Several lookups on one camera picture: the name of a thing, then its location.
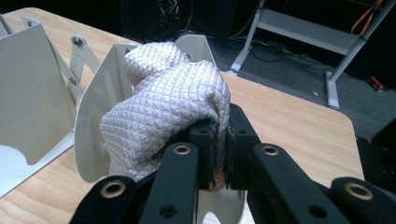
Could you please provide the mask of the white metal stand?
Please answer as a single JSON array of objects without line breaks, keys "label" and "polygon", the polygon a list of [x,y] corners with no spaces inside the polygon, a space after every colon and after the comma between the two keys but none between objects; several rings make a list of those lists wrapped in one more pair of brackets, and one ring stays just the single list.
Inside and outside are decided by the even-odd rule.
[{"label": "white metal stand", "polygon": [[333,109],[339,108],[336,80],[343,74],[378,25],[386,18],[390,11],[396,7],[396,0],[377,0],[369,12],[377,10],[365,26],[362,34],[352,31],[342,32],[330,27],[319,25],[311,21],[304,21],[292,16],[282,14],[264,7],[265,0],[259,2],[250,26],[244,47],[233,61],[229,72],[238,75],[243,63],[250,53],[251,41],[257,29],[283,35],[304,43],[326,49],[344,56],[343,60],[333,71],[325,73],[327,88],[327,104]]}]

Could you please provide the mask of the white quilted cloth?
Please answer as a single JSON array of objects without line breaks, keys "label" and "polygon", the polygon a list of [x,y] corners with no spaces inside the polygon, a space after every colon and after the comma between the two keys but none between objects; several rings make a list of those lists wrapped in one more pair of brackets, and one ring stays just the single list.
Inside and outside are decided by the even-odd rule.
[{"label": "white quilted cloth", "polygon": [[100,120],[109,173],[143,179],[159,169],[158,153],[172,135],[207,119],[217,133],[208,189],[224,188],[231,94],[219,69],[207,60],[192,62],[173,42],[132,49],[123,68],[133,94]]}]

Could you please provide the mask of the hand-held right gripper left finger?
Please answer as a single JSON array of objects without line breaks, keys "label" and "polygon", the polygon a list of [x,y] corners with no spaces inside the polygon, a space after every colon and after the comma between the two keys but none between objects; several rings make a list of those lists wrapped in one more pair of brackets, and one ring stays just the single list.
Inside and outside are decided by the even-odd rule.
[{"label": "hand-held right gripper left finger", "polygon": [[190,126],[189,140],[198,148],[199,189],[209,189],[214,182],[214,159],[217,131],[209,119],[201,119]]}]

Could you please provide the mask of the red object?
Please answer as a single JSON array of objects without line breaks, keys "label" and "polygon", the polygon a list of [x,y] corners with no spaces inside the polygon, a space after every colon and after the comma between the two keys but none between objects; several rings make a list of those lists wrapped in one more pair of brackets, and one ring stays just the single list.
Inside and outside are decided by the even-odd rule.
[{"label": "red object", "polygon": [[367,82],[375,91],[383,91],[385,89],[385,86],[375,77],[369,77]]}]

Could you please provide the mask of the black equipment rack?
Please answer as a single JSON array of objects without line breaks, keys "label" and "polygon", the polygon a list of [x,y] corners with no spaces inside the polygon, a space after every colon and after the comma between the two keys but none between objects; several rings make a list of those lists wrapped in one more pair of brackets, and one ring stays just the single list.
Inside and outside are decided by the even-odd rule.
[{"label": "black equipment rack", "polygon": [[124,37],[150,42],[191,29],[225,39],[240,0],[120,0]]}]

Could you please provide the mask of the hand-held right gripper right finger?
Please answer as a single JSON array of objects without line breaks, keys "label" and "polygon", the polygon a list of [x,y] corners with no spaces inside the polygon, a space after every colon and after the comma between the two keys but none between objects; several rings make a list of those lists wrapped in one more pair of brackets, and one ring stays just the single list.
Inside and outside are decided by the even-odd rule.
[{"label": "hand-held right gripper right finger", "polygon": [[227,129],[225,178],[229,189],[247,190],[249,187],[248,154],[260,143],[243,109],[230,104]]}]

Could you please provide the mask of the black perforated base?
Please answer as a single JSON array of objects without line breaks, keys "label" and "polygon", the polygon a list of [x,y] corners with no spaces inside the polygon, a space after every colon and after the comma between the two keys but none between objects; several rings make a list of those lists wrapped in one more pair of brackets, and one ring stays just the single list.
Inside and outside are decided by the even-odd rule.
[{"label": "black perforated base", "polygon": [[371,140],[356,137],[364,180],[396,201],[396,118]]}]

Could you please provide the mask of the grey metal extendable bookend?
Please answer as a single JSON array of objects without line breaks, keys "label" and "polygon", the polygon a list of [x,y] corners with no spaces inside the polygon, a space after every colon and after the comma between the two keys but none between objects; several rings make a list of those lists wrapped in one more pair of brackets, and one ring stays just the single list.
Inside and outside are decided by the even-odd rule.
[{"label": "grey metal extendable bookend", "polygon": [[[203,36],[185,35],[173,43],[192,62],[215,64]],[[109,173],[100,120],[132,96],[123,58],[137,47],[116,44],[98,60],[80,46],[81,65],[93,73],[91,83],[82,86],[81,73],[64,63],[42,25],[29,22],[14,33],[0,17],[0,196],[73,148],[80,175],[92,190],[72,224],[193,224],[207,214],[221,224],[238,224],[242,191],[199,189],[191,125],[171,136],[158,153],[159,169],[143,179]]]}]

